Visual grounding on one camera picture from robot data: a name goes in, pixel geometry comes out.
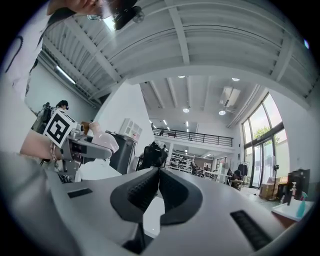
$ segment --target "grey plastic surface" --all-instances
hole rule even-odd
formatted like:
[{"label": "grey plastic surface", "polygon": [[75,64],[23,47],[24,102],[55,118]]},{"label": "grey plastic surface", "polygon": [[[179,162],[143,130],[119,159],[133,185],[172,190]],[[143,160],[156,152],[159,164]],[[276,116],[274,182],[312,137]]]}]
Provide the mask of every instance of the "grey plastic surface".
[{"label": "grey plastic surface", "polygon": [[[118,216],[110,204],[110,194],[118,185],[151,169],[62,184],[56,173],[44,172],[35,161],[15,154],[0,153],[0,167],[5,201],[17,223],[38,245],[51,248],[56,255],[135,255],[120,245],[133,238],[137,225]],[[284,230],[270,212],[237,190],[188,173],[172,173],[200,189],[202,205],[186,223],[162,227],[141,255],[252,254],[254,249],[230,216],[239,210],[244,210],[272,239]],[[69,198],[67,192],[84,188],[92,193]]]}]

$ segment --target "fluorescent light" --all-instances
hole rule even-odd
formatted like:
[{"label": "fluorescent light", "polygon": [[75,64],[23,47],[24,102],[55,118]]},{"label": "fluorescent light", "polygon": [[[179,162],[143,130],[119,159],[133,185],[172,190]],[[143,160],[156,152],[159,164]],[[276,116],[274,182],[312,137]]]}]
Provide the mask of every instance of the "fluorescent light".
[{"label": "fluorescent light", "polygon": [[106,26],[110,29],[110,31],[115,31],[115,22],[114,22],[114,17],[111,15],[108,18],[105,18],[104,23]]},{"label": "fluorescent light", "polygon": [[308,43],[308,41],[305,40],[305,39],[304,39],[304,46],[305,46],[307,49],[309,49],[309,43]]},{"label": "fluorescent light", "polygon": [[61,69],[61,67],[56,66],[56,69],[59,70],[59,72],[60,72],[62,75],[64,75],[71,83],[73,83],[74,85],[76,84],[76,82],[73,81],[72,78],[71,78],[70,76],[68,76],[67,73],[64,72],[64,71]]}]

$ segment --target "dark vent slot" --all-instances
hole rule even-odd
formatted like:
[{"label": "dark vent slot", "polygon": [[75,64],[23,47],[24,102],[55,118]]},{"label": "dark vent slot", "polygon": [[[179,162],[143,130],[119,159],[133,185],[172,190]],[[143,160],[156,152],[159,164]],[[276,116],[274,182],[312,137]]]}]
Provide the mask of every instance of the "dark vent slot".
[{"label": "dark vent slot", "polygon": [[92,193],[92,190],[90,188],[84,188],[81,190],[69,192],[68,196],[70,198],[76,198],[76,197],[84,196],[84,195],[90,194],[90,193]]},{"label": "dark vent slot", "polygon": [[232,212],[230,215],[256,251],[272,241],[262,228],[243,210]]}]

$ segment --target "metal railing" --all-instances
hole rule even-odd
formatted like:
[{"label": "metal railing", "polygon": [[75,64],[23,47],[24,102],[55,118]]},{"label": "metal railing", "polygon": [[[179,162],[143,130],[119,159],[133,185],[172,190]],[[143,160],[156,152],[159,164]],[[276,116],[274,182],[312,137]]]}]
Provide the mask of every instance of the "metal railing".
[{"label": "metal railing", "polygon": [[192,142],[202,142],[209,143],[221,146],[233,146],[233,138],[231,137],[223,137],[223,136],[215,136],[209,134],[195,133],[195,132],[186,132],[182,130],[167,130],[167,129],[159,129],[154,128],[153,134],[157,136],[169,137],[174,139],[181,139]]}]

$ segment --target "sleeve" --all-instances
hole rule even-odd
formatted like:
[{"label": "sleeve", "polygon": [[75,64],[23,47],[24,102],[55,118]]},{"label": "sleeve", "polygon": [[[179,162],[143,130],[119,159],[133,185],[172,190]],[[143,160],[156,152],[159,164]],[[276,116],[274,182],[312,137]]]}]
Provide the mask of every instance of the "sleeve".
[{"label": "sleeve", "polygon": [[36,120],[36,115],[25,105],[12,87],[0,83],[0,151],[19,153]]}]

